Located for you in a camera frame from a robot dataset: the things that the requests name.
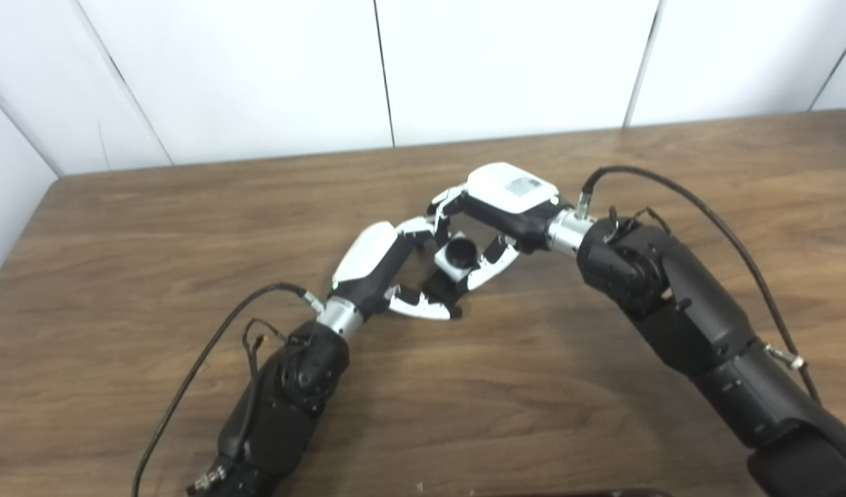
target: metal connector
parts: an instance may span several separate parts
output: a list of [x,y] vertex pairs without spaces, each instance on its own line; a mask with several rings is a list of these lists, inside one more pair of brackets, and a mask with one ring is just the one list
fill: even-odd
[[322,303],[318,297],[312,295],[310,292],[306,292],[306,295],[303,295],[303,300],[309,304],[309,307],[312,308],[312,311],[315,311],[315,314],[321,314],[325,312],[325,305]]
[[794,355],[794,353],[786,352],[782,349],[777,349],[776,347],[773,347],[768,343],[763,346],[763,349],[766,350],[769,355],[772,355],[773,359],[776,359],[776,361],[785,364],[785,366],[787,366],[788,369],[792,371],[799,370],[800,368],[804,367],[804,364],[807,363],[807,361],[805,361],[804,358],[801,358],[800,355]]
[[577,211],[574,213],[577,220],[584,220],[588,217],[589,207],[591,207],[591,194],[579,194]]
[[217,466],[211,471],[208,471],[201,478],[195,481],[192,485],[186,488],[187,495],[195,495],[198,494],[199,491],[208,490],[214,486],[214,484],[227,479],[227,469],[223,466]]

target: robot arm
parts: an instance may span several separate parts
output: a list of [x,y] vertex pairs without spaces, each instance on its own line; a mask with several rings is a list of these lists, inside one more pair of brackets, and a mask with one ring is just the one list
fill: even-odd
[[[318,317],[298,327],[262,366],[218,437],[213,465],[186,488],[201,497],[269,497],[294,471],[327,401],[349,365],[348,340],[372,315],[391,309],[415,318],[451,319],[458,309],[425,293],[392,286],[414,247],[431,239],[424,217],[392,227],[372,224],[338,265]],[[256,401],[249,404],[249,396]],[[249,405],[253,405],[248,418]],[[243,432],[245,420],[250,419]]]
[[684,374],[746,447],[771,497],[846,497],[846,426],[780,370],[802,359],[764,343],[747,315],[687,246],[637,217],[578,211],[542,179],[488,164],[436,197],[439,222],[464,212],[520,251],[577,259],[588,286],[611,298],[656,355]]

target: wire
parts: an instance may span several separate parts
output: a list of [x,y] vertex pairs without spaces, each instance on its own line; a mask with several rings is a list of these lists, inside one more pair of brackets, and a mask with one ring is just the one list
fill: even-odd
[[131,485],[131,496],[138,497],[141,488],[141,479],[144,477],[144,469],[146,469],[146,465],[149,462],[149,457],[152,456],[153,450],[155,450],[155,446],[158,444],[158,440],[162,437],[162,433],[164,429],[168,427],[168,422],[171,421],[171,416],[174,415],[174,411],[177,410],[177,404],[180,404],[180,400],[183,399],[184,393],[189,388],[189,384],[195,378],[195,375],[198,373],[199,369],[202,368],[202,364],[206,358],[208,358],[208,354],[211,353],[211,350],[214,349],[214,346],[217,345],[217,342],[220,341],[220,337],[223,336],[223,333],[226,333],[227,328],[230,324],[233,324],[233,321],[242,312],[243,309],[248,307],[249,303],[254,302],[260,295],[264,295],[264,293],[270,293],[277,290],[287,291],[296,293],[300,299],[304,298],[306,295],[306,289],[302,289],[302,287],[292,285],[290,283],[274,283],[272,285],[267,285],[262,287],[261,289],[256,290],[251,295],[245,297],[245,300],[239,302],[239,305],[235,306],[232,312],[224,319],[223,324],[220,325],[220,328],[217,331],[214,331],[214,336],[211,337],[211,340],[208,341],[208,344],[205,345],[202,352],[199,354],[198,359],[195,359],[195,364],[189,368],[189,373],[186,374],[186,377],[183,378],[183,382],[180,383],[180,387],[177,388],[177,393],[174,394],[174,399],[171,399],[171,405],[168,406],[168,409],[164,410],[164,415],[162,416],[162,420],[158,423],[158,427],[155,428],[155,431],[152,434],[152,438],[149,441],[149,445],[147,449],[144,451],[144,455],[141,456],[140,462],[137,464],[137,471],[135,472],[135,479],[133,479],[133,483]]
[[248,321],[248,324],[245,325],[245,331],[242,333],[242,346],[245,349],[245,353],[248,356],[248,368],[251,373],[251,381],[250,381],[250,391],[248,392],[248,406],[245,408],[245,418],[242,419],[242,428],[239,430],[239,437],[237,438],[235,449],[232,454],[229,455],[230,458],[230,466],[235,463],[235,461],[239,458],[239,455],[242,453],[242,447],[245,445],[245,438],[248,438],[248,431],[251,427],[251,421],[254,418],[254,410],[256,408],[256,403],[258,402],[258,397],[260,396],[260,372],[258,370],[258,359],[256,358],[256,352],[262,345],[265,340],[263,335],[259,335],[254,340],[254,344],[251,345],[248,342],[248,332],[255,324],[262,324],[264,327],[269,328],[275,336],[282,340],[282,342],[286,342],[287,339],[280,331],[278,331],[272,324],[260,319],[260,318],[252,318]]
[[[767,303],[767,308],[769,309],[770,315],[773,317],[773,321],[776,322],[776,328],[779,329],[779,334],[782,336],[782,341],[785,343],[785,346],[788,347],[788,352],[792,353],[793,355],[799,355],[798,347],[794,344],[794,339],[791,337],[791,333],[788,330],[787,325],[785,324],[785,319],[782,317],[782,312],[779,312],[779,306],[776,304],[776,299],[773,298],[773,293],[770,292],[769,286],[767,286],[767,281],[764,280],[763,274],[758,269],[757,264],[754,263],[754,258],[751,257],[751,254],[748,253],[748,249],[742,245],[742,240],[738,239],[735,233],[729,229],[726,223],[723,222],[722,218],[717,215],[716,212],[712,211],[710,207],[703,202],[700,198],[698,198],[695,194],[693,194],[690,190],[685,189],[683,186],[679,185],[678,183],[672,182],[671,179],[662,176],[662,174],[654,173],[651,170],[646,170],[640,167],[635,166],[607,166],[607,167],[600,167],[594,173],[591,173],[591,176],[586,180],[584,183],[583,188],[581,188],[581,193],[583,195],[591,195],[594,191],[594,186],[597,183],[597,180],[602,178],[604,175],[609,173],[628,173],[628,174],[637,174],[637,176],[643,176],[644,178],[652,179],[654,182],[660,183],[660,185],[665,186],[666,188],[675,191],[676,193],[684,196],[688,201],[690,201],[693,205],[698,207],[698,210],[702,211],[704,216],[711,220],[714,223],[714,226],[717,226],[717,229],[723,233],[723,236],[727,237],[727,240],[734,246],[736,252],[739,252],[741,255],[742,260],[746,266],[748,266],[748,271],[751,271],[751,276],[754,277],[754,281],[757,283],[758,289],[760,289],[761,295],[763,295],[763,300]],[[814,381],[812,381],[812,376],[810,375],[808,365],[804,364],[801,368],[798,369],[800,373],[800,377],[802,381],[804,381],[805,386],[810,394],[812,400],[815,400],[816,403],[820,404],[821,399],[818,396],[818,390],[815,386]]]

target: wood grain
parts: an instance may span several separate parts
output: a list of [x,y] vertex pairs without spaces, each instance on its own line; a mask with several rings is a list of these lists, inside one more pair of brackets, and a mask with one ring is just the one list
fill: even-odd
[[[274,280],[324,293],[357,233],[419,214],[508,161],[573,196],[635,164],[699,192],[757,258],[827,406],[846,422],[846,113],[734,119],[61,179],[0,273],[0,496],[125,495],[186,369],[237,301]],[[778,342],[754,283],[700,214],[631,177],[593,213],[656,208]],[[411,260],[401,275],[419,282]],[[647,484],[758,495],[746,451],[684,378],[558,254],[523,257],[452,323],[379,315],[281,495],[544,494]],[[250,315],[293,329],[272,297]],[[182,494],[247,381],[215,349],[148,469]]]

